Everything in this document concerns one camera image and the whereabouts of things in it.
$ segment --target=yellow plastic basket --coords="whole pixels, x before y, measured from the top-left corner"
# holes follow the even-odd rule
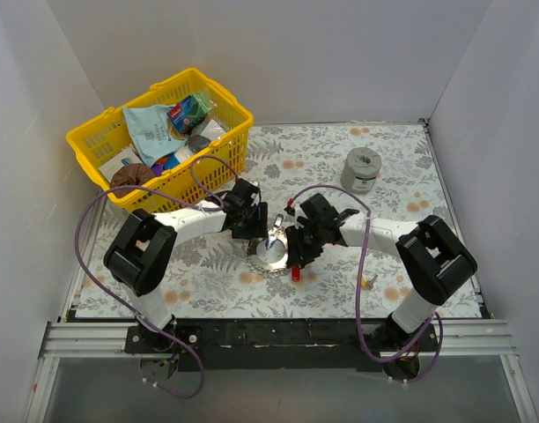
[[[197,155],[214,154],[228,161],[234,170],[241,172],[246,165],[248,130],[254,117],[221,84],[205,77],[197,69],[189,68],[177,75],[150,87],[146,94],[129,101],[120,108],[108,108],[91,121],[71,130],[66,139],[76,152],[76,159],[88,176],[101,188],[109,189],[109,183],[99,168],[123,148],[132,143],[122,108],[145,108],[154,104],[174,104],[196,91],[209,93],[217,106],[213,114],[223,123],[228,132]],[[192,159],[152,179],[145,187],[158,189],[188,203],[196,203],[205,197],[191,178],[189,164]],[[216,160],[201,160],[194,168],[196,175],[209,189],[217,189],[229,181],[233,174]],[[177,203],[148,192],[135,190],[125,197],[117,198],[113,193],[109,199],[119,207],[132,212],[145,209],[147,212],[169,212],[180,208]]]

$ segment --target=light blue bag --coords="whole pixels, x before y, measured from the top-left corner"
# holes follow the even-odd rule
[[[127,129],[143,163],[152,167],[159,159],[177,152],[185,144],[166,113],[174,106],[123,108]]]

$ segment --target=wall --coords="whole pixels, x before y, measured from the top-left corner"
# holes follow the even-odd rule
[[[105,106],[189,66],[264,122],[429,117],[490,0],[48,0]]]
[[[539,416],[539,1],[492,2],[436,107],[432,141]]]
[[[43,0],[0,1],[0,421],[21,421],[96,189],[66,144],[102,109]]]

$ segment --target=gray cylinder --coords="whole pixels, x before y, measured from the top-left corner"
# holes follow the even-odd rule
[[[343,165],[340,183],[349,192],[363,194],[373,188],[381,169],[381,156],[367,147],[354,148]]]

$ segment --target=table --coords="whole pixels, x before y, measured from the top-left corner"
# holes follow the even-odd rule
[[[363,196],[373,216],[420,220],[429,214],[453,226],[452,217],[424,128],[420,124],[346,123],[306,126],[258,126],[250,130],[246,170],[242,177],[258,181],[269,220],[282,212],[287,199],[315,183],[340,184],[348,151],[368,146],[383,166],[373,190]],[[337,210],[356,208],[346,195],[324,192]],[[104,268],[103,256],[127,213],[107,202],[93,245],[90,269],[98,279],[126,298]],[[177,318],[353,317],[359,249],[326,247],[307,266],[299,282],[290,276],[264,278],[249,270],[246,243],[230,234],[209,234],[174,249],[162,282],[165,302]],[[386,317],[411,289],[401,261],[370,250],[365,261],[363,317]],[[476,293],[465,284],[440,309],[443,317],[479,317]],[[89,278],[83,281],[76,318],[126,318],[131,314],[104,294]]]

